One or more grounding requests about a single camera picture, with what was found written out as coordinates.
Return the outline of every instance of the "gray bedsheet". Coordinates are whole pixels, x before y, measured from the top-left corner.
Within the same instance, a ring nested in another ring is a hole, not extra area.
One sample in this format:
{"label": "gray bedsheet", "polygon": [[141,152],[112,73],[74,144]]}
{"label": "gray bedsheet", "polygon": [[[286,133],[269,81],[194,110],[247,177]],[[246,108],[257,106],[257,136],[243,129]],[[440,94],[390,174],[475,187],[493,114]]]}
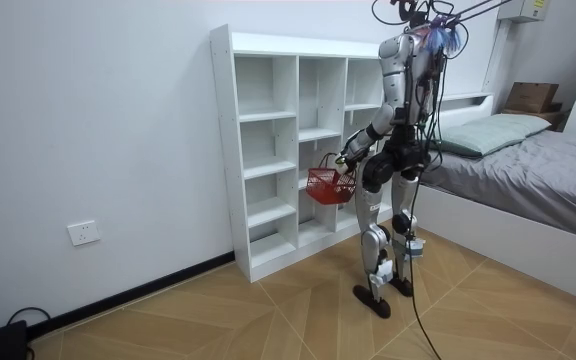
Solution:
{"label": "gray bedsheet", "polygon": [[576,136],[545,131],[477,160],[444,153],[422,182],[576,234]]}

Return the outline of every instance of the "robot leg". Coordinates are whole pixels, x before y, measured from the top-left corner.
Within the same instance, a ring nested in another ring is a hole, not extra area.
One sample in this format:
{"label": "robot leg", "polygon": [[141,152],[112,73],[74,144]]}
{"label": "robot leg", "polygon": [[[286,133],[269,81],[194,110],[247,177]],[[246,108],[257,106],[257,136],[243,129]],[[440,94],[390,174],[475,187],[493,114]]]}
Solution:
{"label": "robot leg", "polygon": [[370,158],[372,155],[364,159],[359,166],[359,181],[355,192],[355,207],[361,230],[361,254],[369,289],[357,285],[353,288],[353,293],[377,315],[387,319],[390,317],[390,306],[382,298],[379,288],[392,280],[393,262],[388,260],[385,249],[390,244],[390,234],[387,229],[377,224],[382,197],[381,186],[366,189],[363,183],[363,170]]}
{"label": "robot leg", "polygon": [[390,284],[406,296],[412,296],[412,284],[410,283],[410,264],[412,258],[423,254],[423,242],[417,241],[415,230],[417,219],[411,214],[411,207],[419,174],[414,170],[403,171],[398,176],[393,176],[392,181],[392,205],[394,213],[392,217],[393,252],[395,253],[395,272]]}

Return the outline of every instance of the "black device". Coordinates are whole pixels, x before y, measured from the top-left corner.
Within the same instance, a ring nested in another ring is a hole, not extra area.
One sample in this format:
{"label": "black device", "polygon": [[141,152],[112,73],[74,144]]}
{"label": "black device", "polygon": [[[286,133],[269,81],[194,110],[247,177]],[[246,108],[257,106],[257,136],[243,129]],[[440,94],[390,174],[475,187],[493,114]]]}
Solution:
{"label": "black device", "polygon": [[26,322],[0,327],[0,360],[26,360]]}

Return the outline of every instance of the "shelf board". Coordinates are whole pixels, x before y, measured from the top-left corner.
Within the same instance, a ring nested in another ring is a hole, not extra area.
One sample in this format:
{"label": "shelf board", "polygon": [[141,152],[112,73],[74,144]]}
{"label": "shelf board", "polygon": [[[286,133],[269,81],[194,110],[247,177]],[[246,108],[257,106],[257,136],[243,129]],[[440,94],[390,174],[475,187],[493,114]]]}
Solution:
{"label": "shelf board", "polygon": [[277,120],[277,119],[288,119],[296,117],[297,113],[294,111],[273,111],[265,110],[259,112],[253,112],[248,114],[239,115],[239,122],[253,122],[253,121],[264,121],[264,120]]}
{"label": "shelf board", "polygon": [[379,213],[381,214],[381,213],[386,212],[388,210],[392,210],[392,206],[382,202],[381,205],[379,206]]}
{"label": "shelf board", "polygon": [[379,109],[381,104],[348,104],[345,107],[346,111],[369,110]]}
{"label": "shelf board", "polygon": [[378,59],[379,44],[320,40],[233,32],[232,51],[236,55],[298,55],[306,57],[337,57]]}
{"label": "shelf board", "polygon": [[279,198],[248,205],[248,227],[255,227],[294,214],[295,208]]}
{"label": "shelf board", "polygon": [[303,190],[308,185],[308,170],[299,172],[299,190]]}
{"label": "shelf board", "polygon": [[277,156],[244,161],[244,179],[249,180],[260,176],[276,174],[296,167],[297,165]]}
{"label": "shelf board", "polygon": [[357,215],[354,212],[347,210],[339,210],[337,212],[337,228],[344,229],[348,226],[357,225]]}
{"label": "shelf board", "polygon": [[259,266],[296,249],[283,236],[279,234],[270,235],[250,243],[251,265],[252,267]]}
{"label": "shelf board", "polygon": [[453,101],[453,100],[462,100],[462,99],[472,99],[478,97],[486,97],[494,95],[493,93],[489,92],[475,92],[475,93],[466,93],[466,94],[455,94],[455,95],[446,95],[443,98],[443,101]]}
{"label": "shelf board", "polygon": [[317,220],[299,225],[299,246],[305,246],[332,234],[332,231]]}
{"label": "shelf board", "polygon": [[313,141],[335,136],[341,136],[341,133],[338,131],[322,128],[309,128],[299,130],[299,142]]}

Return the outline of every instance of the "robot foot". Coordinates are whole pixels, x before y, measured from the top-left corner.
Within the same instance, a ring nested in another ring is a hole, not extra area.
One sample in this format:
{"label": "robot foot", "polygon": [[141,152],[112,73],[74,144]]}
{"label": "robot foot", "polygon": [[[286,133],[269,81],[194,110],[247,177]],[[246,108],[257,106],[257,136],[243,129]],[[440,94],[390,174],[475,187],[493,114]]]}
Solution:
{"label": "robot foot", "polygon": [[357,299],[364,305],[371,308],[380,318],[388,319],[390,317],[390,305],[388,305],[386,300],[381,299],[381,301],[377,302],[372,297],[372,292],[361,285],[355,285],[355,287],[352,288],[352,293],[355,294]]}
{"label": "robot foot", "polygon": [[390,280],[390,285],[394,286],[401,295],[405,297],[412,297],[412,284],[408,279],[404,279],[403,281],[399,279],[399,275],[397,273],[394,274],[392,280]]}

